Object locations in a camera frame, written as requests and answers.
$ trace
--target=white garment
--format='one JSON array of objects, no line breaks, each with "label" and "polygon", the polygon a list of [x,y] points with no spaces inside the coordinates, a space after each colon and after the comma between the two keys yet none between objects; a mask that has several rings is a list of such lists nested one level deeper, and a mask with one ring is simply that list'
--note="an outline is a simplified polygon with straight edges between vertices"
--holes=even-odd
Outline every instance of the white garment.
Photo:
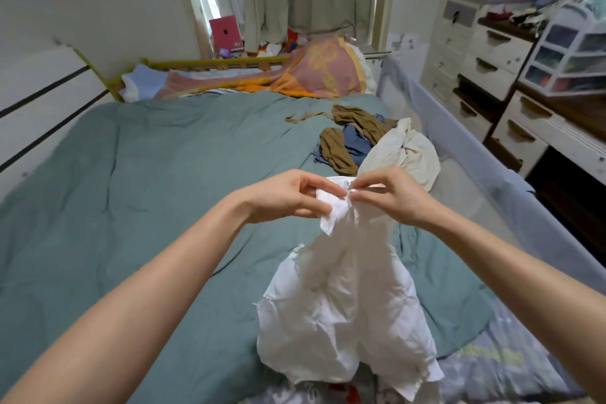
[{"label": "white garment", "polygon": [[431,190],[440,174],[440,160],[430,140],[411,128],[410,118],[385,134],[360,165],[358,174],[375,169],[401,166],[426,191]]},{"label": "white garment", "polygon": [[[329,179],[344,188],[353,180]],[[413,280],[389,244],[395,222],[348,198],[318,199],[333,207],[323,233],[280,264],[257,304],[259,357],[294,383],[347,382],[362,361],[413,401],[443,374]]]}]

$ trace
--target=gray bed guard rail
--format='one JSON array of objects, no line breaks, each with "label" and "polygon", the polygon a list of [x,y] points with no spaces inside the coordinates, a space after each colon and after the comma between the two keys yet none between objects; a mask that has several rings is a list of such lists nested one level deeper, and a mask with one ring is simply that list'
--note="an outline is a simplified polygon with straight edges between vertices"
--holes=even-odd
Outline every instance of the gray bed guard rail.
[{"label": "gray bed guard rail", "polygon": [[381,97],[388,78],[418,113],[423,133],[438,154],[457,160],[527,253],[606,295],[606,269],[545,209],[524,179],[505,168],[390,56],[383,59],[377,96]]}]

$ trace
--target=bed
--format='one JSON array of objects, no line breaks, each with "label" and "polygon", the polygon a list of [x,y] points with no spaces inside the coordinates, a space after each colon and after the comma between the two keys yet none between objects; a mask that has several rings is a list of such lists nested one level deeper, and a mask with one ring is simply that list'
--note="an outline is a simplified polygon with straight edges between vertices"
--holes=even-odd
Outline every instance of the bed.
[{"label": "bed", "polygon": [[[19,80],[0,85],[0,131],[5,131],[0,151],[0,195],[5,197],[0,205],[0,394],[90,305],[226,193],[290,168],[334,174],[314,163],[312,154],[318,134],[333,124],[323,118],[284,122],[293,112],[329,112],[329,100],[260,92],[110,102],[94,71],[66,48],[35,56],[5,76]],[[441,156],[434,196],[606,292],[604,270],[542,208],[526,183],[505,170],[390,58],[383,62],[377,94],[380,98],[361,94],[339,103],[372,114],[412,117]],[[280,378],[262,367],[254,350],[252,304],[290,250],[317,233],[314,221],[293,218],[244,228],[132,402],[246,397],[266,402],[284,389],[303,395],[315,389],[309,384],[303,390],[280,388]],[[495,312],[496,320],[514,322],[498,302]],[[203,324],[209,317],[212,322]],[[502,326],[493,322],[469,347],[443,360],[445,400],[584,395],[529,333],[514,341],[523,327],[501,332]],[[249,349],[246,355],[243,345]],[[478,376],[482,365],[489,377]],[[534,379],[525,382],[528,371]],[[361,371],[356,380],[356,389],[366,390],[369,400],[391,399],[371,375]],[[264,393],[267,386],[278,388]]]}]

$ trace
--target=orange blanket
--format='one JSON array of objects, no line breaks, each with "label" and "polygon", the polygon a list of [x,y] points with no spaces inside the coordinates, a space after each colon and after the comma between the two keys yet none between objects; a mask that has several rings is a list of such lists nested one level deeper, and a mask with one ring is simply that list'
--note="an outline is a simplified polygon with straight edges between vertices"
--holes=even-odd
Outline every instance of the orange blanket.
[{"label": "orange blanket", "polygon": [[277,71],[241,77],[191,79],[171,71],[154,99],[197,94],[214,88],[275,91],[292,97],[340,98],[366,90],[360,59],[338,37],[325,37],[295,50]]}]

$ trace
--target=wooden headboard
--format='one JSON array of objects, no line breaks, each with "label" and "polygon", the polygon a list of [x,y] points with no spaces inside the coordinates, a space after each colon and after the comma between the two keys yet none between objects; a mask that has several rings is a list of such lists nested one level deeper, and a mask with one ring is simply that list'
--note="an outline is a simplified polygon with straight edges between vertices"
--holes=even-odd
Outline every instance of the wooden headboard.
[{"label": "wooden headboard", "polygon": [[0,199],[51,154],[84,112],[112,100],[69,47],[0,71]]}]

